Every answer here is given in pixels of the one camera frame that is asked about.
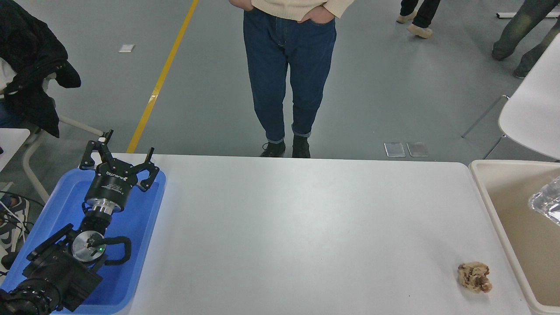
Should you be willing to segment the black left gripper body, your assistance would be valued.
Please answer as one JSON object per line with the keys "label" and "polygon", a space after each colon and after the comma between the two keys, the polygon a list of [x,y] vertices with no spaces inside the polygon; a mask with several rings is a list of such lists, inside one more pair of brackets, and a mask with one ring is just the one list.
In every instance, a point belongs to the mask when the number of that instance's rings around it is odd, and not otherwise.
{"label": "black left gripper body", "polygon": [[138,183],[140,168],[123,161],[106,161],[96,167],[96,176],[86,194],[85,202],[108,200],[115,208],[124,208],[132,187]]}

